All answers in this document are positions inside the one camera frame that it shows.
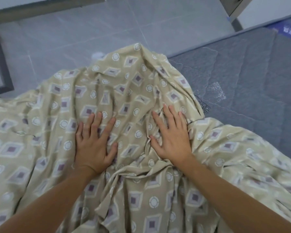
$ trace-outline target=beige fabric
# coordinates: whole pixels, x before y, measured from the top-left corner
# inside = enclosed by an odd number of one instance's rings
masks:
[[[151,148],[149,135],[161,142],[151,111],[164,119],[163,103],[185,114],[200,162],[291,222],[291,159],[246,129],[204,118],[186,79],[164,55],[137,43],[0,99],[0,224],[71,172],[77,122],[102,111],[101,130],[117,119],[109,140],[119,143],[117,159],[86,187],[57,232],[230,232]]]

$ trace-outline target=person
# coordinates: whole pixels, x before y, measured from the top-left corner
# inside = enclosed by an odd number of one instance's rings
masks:
[[[152,112],[163,139],[160,146],[157,140],[150,136],[152,147],[161,159],[169,159],[195,184],[235,233],[291,233],[290,222],[217,176],[195,159],[190,147],[186,120],[181,112],[176,113],[173,106],[166,105],[163,112],[169,127],[157,113]],[[109,154],[106,152],[107,140],[115,118],[111,118],[99,137],[98,127],[101,121],[102,113],[99,112],[96,117],[95,114],[91,114],[86,124],[79,123],[73,172],[66,180],[2,224],[0,233],[50,233],[57,230],[89,181],[100,175],[117,154],[117,143],[112,145]]]

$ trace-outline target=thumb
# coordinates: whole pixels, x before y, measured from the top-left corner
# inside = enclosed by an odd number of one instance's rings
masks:
[[[112,144],[112,147],[111,147],[111,150],[110,150],[109,154],[105,158],[108,164],[112,163],[112,161],[115,158],[117,153],[118,153],[118,143],[114,142]]]
[[[151,146],[154,148],[156,153],[160,156],[163,153],[163,148],[159,145],[158,141],[155,139],[154,136],[150,136],[151,139]]]

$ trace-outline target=gray quilted surface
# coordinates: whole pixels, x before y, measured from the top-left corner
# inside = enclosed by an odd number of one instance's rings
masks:
[[[169,61],[207,117],[251,130],[291,158],[290,38],[257,28]]]

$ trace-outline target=purple label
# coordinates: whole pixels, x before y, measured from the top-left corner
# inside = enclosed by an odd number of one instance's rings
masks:
[[[291,38],[291,23],[287,21],[279,21],[266,26],[267,28],[275,29],[278,33]]]

